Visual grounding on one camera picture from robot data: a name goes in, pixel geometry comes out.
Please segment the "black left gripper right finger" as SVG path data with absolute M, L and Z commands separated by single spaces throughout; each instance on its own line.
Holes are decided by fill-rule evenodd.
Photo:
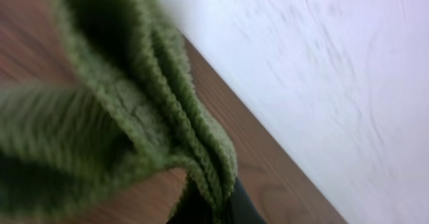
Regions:
M 234 189 L 229 202 L 228 211 L 232 224 L 266 224 L 239 178 L 235 179 Z

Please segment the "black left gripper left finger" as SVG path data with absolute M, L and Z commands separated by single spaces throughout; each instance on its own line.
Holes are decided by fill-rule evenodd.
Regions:
M 186 186 L 167 224 L 212 224 L 212 209 L 200 194 L 195 181 L 186 178 Z

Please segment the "light green microfiber cloth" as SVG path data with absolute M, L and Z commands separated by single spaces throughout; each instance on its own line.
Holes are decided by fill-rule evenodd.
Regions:
M 77 85 L 1 89 L 1 214 L 57 219 L 171 168 L 230 223 L 234 146 L 158 0 L 50 0 Z

